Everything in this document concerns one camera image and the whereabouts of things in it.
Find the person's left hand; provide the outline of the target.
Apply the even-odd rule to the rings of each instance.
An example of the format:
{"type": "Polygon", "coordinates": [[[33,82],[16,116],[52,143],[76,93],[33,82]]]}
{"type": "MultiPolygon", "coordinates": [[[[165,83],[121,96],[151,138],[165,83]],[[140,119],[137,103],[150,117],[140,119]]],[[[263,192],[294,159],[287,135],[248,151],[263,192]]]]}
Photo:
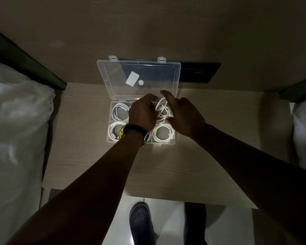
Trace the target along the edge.
{"type": "Polygon", "coordinates": [[[147,116],[143,112],[143,97],[135,101],[129,110],[129,124],[135,124],[143,127],[148,132],[152,131],[157,122],[157,117],[147,116]]]}

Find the person's right hand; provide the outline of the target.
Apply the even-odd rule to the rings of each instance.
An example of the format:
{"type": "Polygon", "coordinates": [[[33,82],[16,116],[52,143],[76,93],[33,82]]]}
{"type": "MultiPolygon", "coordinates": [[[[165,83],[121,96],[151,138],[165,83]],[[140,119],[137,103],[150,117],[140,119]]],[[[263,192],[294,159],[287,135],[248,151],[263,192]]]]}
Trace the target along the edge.
{"type": "Polygon", "coordinates": [[[187,98],[175,98],[167,90],[161,90],[160,93],[166,99],[175,118],[175,124],[170,124],[173,129],[191,139],[197,137],[199,131],[206,125],[198,109],[187,98]]]}

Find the person's left forearm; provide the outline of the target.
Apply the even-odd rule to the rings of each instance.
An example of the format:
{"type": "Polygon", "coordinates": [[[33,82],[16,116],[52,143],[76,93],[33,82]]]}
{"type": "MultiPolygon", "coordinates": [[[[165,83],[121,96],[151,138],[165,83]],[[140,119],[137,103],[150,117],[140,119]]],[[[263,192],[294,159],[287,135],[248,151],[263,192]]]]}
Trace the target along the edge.
{"type": "Polygon", "coordinates": [[[127,132],[29,218],[6,245],[101,245],[142,144],[139,133],[127,132]]]}

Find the person's right forearm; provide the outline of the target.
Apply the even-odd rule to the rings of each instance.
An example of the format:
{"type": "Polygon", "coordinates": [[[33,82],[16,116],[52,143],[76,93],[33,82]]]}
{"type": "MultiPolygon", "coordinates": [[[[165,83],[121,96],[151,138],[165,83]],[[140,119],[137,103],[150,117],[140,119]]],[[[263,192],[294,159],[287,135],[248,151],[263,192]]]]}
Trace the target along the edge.
{"type": "Polygon", "coordinates": [[[256,207],[306,245],[306,169],[262,152],[203,123],[190,129],[256,207]]]}

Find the clear plastic organizer box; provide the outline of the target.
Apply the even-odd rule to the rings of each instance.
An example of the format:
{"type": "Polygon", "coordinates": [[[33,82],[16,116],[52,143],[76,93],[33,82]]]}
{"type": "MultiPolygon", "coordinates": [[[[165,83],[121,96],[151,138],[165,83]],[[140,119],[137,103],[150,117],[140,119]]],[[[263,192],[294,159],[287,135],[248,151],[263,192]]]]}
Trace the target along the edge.
{"type": "Polygon", "coordinates": [[[153,131],[149,132],[147,144],[175,144],[176,131],[165,121],[173,114],[160,91],[167,90],[176,96],[181,63],[167,63],[164,57],[145,61],[109,56],[108,60],[98,60],[97,66],[111,99],[107,142],[119,140],[119,131],[128,123],[131,105],[146,94],[153,94],[158,98],[154,103],[158,116],[153,131]]]}

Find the black wristwatch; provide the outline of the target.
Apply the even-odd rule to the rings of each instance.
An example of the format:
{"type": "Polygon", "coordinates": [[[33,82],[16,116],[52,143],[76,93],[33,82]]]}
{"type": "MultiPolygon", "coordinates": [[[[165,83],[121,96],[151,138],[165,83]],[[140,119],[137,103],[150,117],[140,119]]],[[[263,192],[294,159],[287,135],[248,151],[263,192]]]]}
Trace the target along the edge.
{"type": "Polygon", "coordinates": [[[126,133],[128,132],[135,132],[143,138],[143,145],[146,144],[148,137],[149,137],[149,132],[145,130],[143,127],[135,124],[124,124],[119,131],[118,139],[120,140],[126,133]]]}

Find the dark blue perforated shoe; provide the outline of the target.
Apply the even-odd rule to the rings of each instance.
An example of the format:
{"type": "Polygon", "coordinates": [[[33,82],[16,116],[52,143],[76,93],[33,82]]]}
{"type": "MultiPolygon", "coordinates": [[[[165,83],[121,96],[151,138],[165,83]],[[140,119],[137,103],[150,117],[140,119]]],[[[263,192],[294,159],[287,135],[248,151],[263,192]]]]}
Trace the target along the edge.
{"type": "Polygon", "coordinates": [[[145,202],[138,202],[131,208],[129,224],[134,245],[155,245],[150,210],[145,202]]]}
{"type": "Polygon", "coordinates": [[[208,245],[205,241],[206,206],[203,203],[184,203],[184,245],[208,245]]]}

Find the dark bed headboard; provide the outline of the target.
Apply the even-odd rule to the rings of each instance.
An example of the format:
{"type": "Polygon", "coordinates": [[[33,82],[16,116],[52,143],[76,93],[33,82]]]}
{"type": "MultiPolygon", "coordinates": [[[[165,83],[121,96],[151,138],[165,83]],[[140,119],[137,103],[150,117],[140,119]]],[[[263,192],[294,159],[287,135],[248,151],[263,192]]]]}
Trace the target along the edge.
{"type": "Polygon", "coordinates": [[[29,56],[17,44],[0,32],[0,63],[55,90],[65,90],[66,82],[29,56]]]}
{"type": "Polygon", "coordinates": [[[279,92],[281,100],[287,100],[291,103],[301,103],[306,100],[306,79],[279,92]]]}

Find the black wall panel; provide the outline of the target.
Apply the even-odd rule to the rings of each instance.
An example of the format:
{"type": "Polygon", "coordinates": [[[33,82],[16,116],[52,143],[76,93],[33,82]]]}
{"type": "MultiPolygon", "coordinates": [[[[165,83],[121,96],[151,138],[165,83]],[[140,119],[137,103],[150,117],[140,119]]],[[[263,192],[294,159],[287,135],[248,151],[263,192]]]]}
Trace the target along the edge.
{"type": "Polygon", "coordinates": [[[187,83],[209,83],[215,73],[219,70],[220,62],[200,62],[200,61],[166,61],[181,63],[180,82],[187,83]]]}

